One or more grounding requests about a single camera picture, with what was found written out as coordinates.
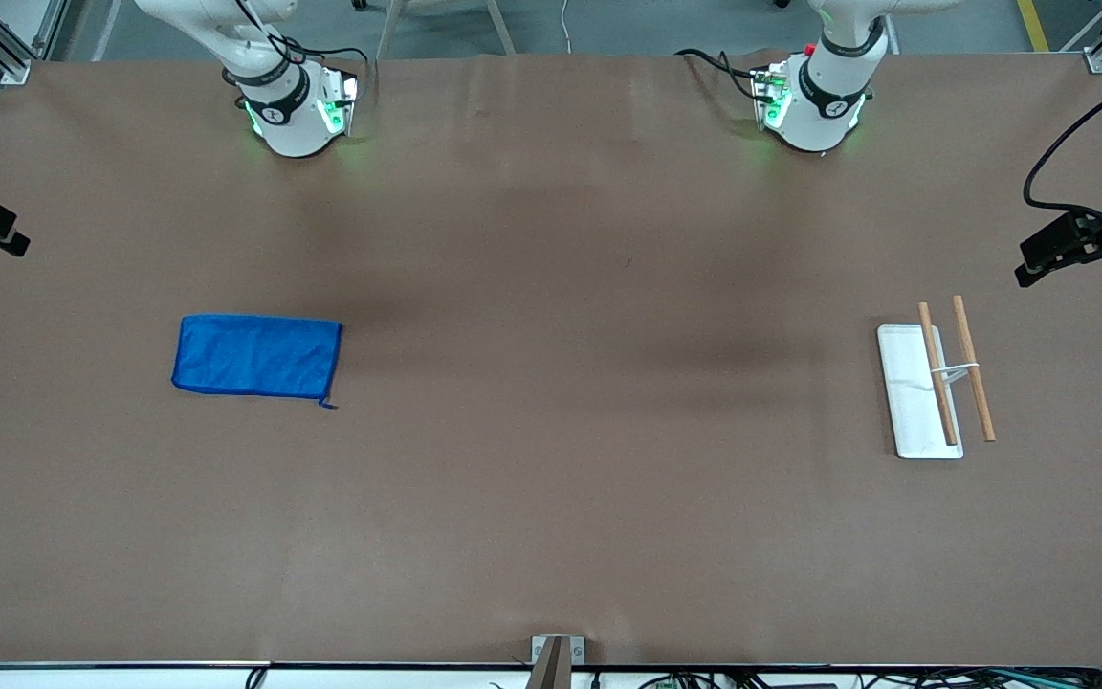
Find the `white rack base plate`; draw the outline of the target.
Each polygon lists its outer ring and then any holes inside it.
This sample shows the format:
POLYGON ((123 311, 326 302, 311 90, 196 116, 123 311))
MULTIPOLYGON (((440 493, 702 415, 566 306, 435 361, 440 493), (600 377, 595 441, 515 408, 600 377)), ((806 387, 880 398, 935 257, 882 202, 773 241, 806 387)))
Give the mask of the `white rack base plate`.
POLYGON ((919 325, 876 327, 893 445, 901 459, 961 459, 962 442, 946 444, 930 359, 919 325))

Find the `grey metal table bracket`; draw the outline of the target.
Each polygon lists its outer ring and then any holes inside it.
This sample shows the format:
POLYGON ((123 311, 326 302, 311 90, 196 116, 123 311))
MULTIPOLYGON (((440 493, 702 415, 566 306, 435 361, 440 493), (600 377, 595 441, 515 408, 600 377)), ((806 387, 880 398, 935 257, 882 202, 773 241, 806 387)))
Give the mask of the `grey metal table bracket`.
POLYGON ((545 647, 557 647, 560 656, 568 657, 572 666, 587 663, 587 640, 584 635, 534 635, 530 638, 530 664, 538 663, 545 647))

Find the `light wooden stool legs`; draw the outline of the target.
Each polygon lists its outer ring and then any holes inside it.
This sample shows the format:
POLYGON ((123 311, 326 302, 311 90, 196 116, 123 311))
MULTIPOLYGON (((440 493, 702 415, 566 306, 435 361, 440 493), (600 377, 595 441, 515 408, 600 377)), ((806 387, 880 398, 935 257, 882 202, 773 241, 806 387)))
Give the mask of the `light wooden stool legs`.
POLYGON ((499 40, 501 40, 503 53, 507 54, 507 56, 512 56, 517 53, 514 39, 509 33, 506 21, 504 21, 503 11, 498 6, 497 0, 386 0, 385 21, 379 45, 377 45, 376 49, 376 57, 386 58, 388 56, 388 51, 392 47, 392 40, 395 31, 397 31, 398 23, 401 21, 401 18, 410 6, 440 6, 453 3, 478 3, 485 6, 487 13, 491 18, 496 34, 499 40))

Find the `wooden rack rod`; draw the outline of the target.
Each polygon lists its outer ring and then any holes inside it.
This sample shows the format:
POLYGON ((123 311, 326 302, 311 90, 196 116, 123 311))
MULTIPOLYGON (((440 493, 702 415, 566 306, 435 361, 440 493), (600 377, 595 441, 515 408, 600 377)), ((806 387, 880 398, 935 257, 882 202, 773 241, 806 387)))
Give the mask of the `wooden rack rod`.
POLYGON ((930 380, 933 388, 934 401, 937 403, 937 415, 939 415, 940 424, 941 428, 943 428, 943 439, 946 441, 946 445, 954 448, 959 444, 959 437, 955 431, 955 423, 952 415, 952 401, 950 401, 948 388, 946 388, 943 358, 940 357, 939 348, 937 348, 934 323, 930 305, 928 305, 926 301, 919 302, 917 305, 917 313, 919 321, 921 322, 923 349, 926 349, 927 363, 928 367, 930 367, 930 380))
POLYGON ((993 424, 991 406, 988 406, 987 392, 985 392, 985 386, 982 380, 982 369, 977 360, 974 337, 972 337, 970 323, 968 323, 965 300, 963 300, 961 294, 955 294, 952 297, 952 304, 957 322, 960 353, 963 357, 963 362, 966 364, 966 378, 970 380, 972 392, 974 392, 974 401, 977 410, 977 423, 981 429, 982 439, 985 442, 994 442, 997 440, 996 428, 994 428, 993 424))

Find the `blue microfibre towel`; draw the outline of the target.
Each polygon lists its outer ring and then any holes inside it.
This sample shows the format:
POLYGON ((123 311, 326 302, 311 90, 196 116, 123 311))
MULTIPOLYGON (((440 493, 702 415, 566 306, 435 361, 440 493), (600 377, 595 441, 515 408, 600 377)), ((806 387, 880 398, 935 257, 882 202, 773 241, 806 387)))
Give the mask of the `blue microfibre towel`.
POLYGON ((301 398, 334 409, 339 322, 249 314, 182 317, 170 383, 198 395, 301 398))

